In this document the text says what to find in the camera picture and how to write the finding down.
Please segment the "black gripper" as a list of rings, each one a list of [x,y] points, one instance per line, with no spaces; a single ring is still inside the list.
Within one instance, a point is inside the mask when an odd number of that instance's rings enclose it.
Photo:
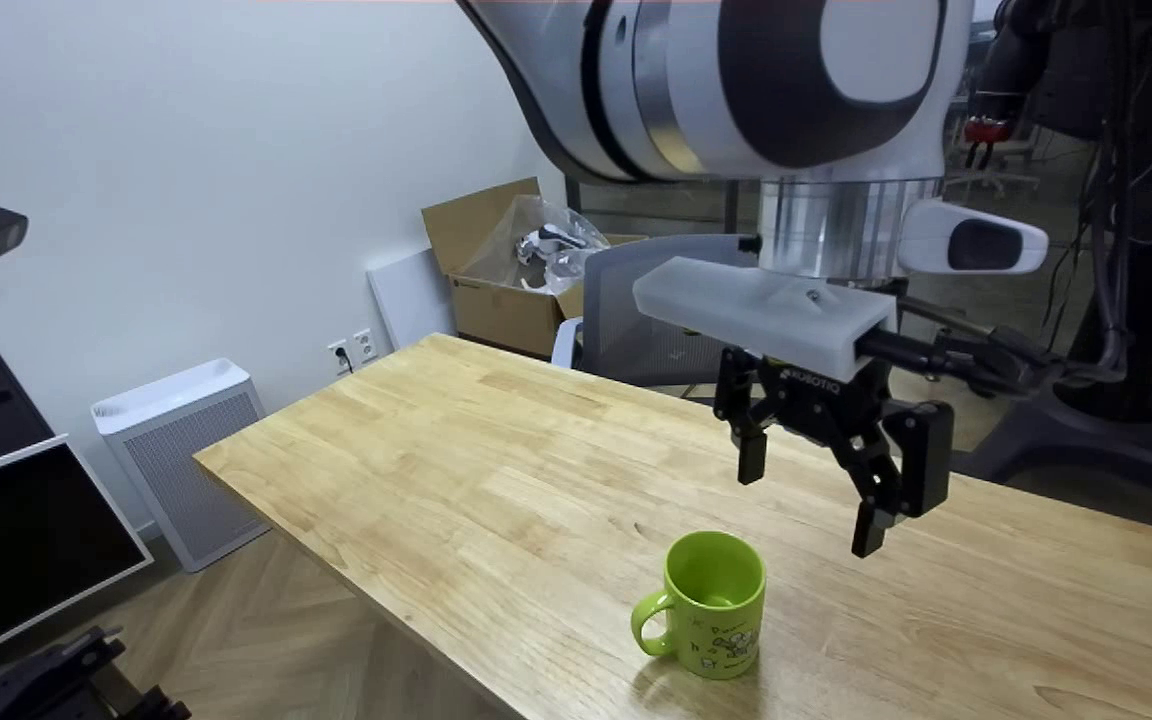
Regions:
[[[900,516],[925,516],[946,499],[954,421],[946,403],[887,403],[880,414],[866,377],[834,386],[722,350],[713,418],[733,427],[740,484],[765,478],[771,424],[828,449],[859,492],[854,555],[872,555]]]

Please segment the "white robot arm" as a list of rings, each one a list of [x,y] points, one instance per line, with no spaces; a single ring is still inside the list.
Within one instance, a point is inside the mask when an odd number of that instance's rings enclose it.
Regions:
[[[942,403],[887,372],[942,358],[900,334],[900,247],[938,204],[965,0],[456,0],[544,158],[581,180],[771,180],[790,220],[753,267],[667,259],[643,315],[722,350],[715,418],[760,481],[768,432],[825,446],[851,547],[946,497]]]

